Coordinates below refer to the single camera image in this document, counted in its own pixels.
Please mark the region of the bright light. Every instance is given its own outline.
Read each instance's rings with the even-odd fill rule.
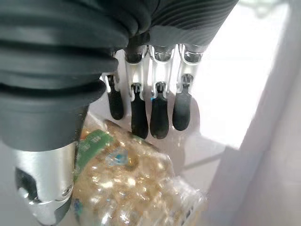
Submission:
[[[192,90],[203,136],[240,147],[273,67],[288,13],[288,4],[260,18],[252,8],[235,6],[205,52]]]

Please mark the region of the black rubber grip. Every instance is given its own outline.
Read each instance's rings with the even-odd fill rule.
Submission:
[[[187,129],[190,122],[190,103],[191,95],[188,92],[188,86],[183,87],[182,93],[175,95],[173,125],[178,131]]]
[[[163,139],[169,131],[167,115],[167,100],[163,93],[158,93],[157,98],[152,101],[150,133],[154,138]]]
[[[110,112],[113,119],[120,120],[124,115],[121,92],[116,91],[115,89],[115,82],[114,82],[113,75],[108,75],[108,80],[111,88],[110,93],[108,93]]]
[[[140,93],[135,93],[135,99],[131,102],[132,107],[132,133],[145,139],[149,133],[147,123],[145,101],[140,99]]]

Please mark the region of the green label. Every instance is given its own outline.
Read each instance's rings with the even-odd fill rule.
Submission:
[[[98,129],[90,133],[86,139],[79,142],[76,158],[75,180],[86,164],[112,141],[113,138],[110,135]]]

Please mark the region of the bag of bread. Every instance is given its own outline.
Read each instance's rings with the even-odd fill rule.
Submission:
[[[191,226],[205,201],[174,176],[167,155],[110,121],[87,117],[72,200],[81,226]]]

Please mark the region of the plastic bag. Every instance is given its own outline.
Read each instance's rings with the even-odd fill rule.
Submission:
[[[81,226],[190,226],[205,196],[170,158],[110,121],[87,117],[72,206]]]

